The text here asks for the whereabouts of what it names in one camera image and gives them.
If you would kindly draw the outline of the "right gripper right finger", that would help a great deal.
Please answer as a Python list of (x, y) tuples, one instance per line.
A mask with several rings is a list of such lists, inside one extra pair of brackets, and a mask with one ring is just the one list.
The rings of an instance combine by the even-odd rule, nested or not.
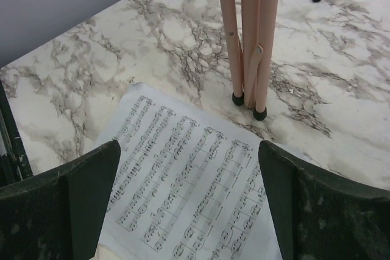
[(282, 259), (389, 259), (389, 191), (263, 140), (258, 160)]

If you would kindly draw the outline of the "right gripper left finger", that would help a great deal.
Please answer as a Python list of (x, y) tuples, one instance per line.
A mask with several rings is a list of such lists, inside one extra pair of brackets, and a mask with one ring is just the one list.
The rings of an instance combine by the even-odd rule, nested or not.
[(1, 188), (1, 259), (91, 259), (121, 156), (112, 140)]

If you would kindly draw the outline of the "sheet music page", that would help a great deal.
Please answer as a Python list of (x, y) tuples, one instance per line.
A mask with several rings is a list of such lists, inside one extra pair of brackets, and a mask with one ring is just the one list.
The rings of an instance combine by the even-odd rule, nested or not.
[(261, 139), (144, 83), (96, 144), (121, 158), (100, 244), (121, 259), (280, 259)]

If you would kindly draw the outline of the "pink music stand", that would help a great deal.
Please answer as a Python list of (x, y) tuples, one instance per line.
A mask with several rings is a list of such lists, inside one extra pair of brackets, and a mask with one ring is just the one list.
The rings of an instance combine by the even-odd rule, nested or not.
[(278, 0), (241, 0), (238, 29), (235, 0), (220, 0), (232, 79), (232, 101), (267, 116), (266, 100), (274, 44)]

